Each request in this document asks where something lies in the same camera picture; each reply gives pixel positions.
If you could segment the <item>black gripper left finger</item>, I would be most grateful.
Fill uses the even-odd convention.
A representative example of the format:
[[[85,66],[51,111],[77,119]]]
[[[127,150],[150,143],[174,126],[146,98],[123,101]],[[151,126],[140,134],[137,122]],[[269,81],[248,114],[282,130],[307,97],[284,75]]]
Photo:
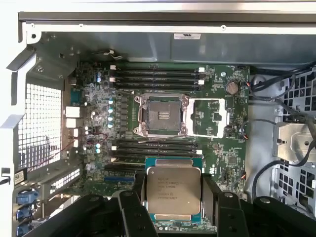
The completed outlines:
[[[110,199],[89,194],[26,234],[28,237],[156,237],[150,215],[140,202],[146,173],[135,174],[131,190]]]

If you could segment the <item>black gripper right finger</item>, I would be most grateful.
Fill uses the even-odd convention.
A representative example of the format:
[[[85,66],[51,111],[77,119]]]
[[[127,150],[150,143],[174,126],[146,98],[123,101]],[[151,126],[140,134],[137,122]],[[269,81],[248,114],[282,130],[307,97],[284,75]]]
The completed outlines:
[[[316,222],[272,197],[246,202],[222,191],[210,174],[201,176],[205,213],[219,237],[314,237]]]

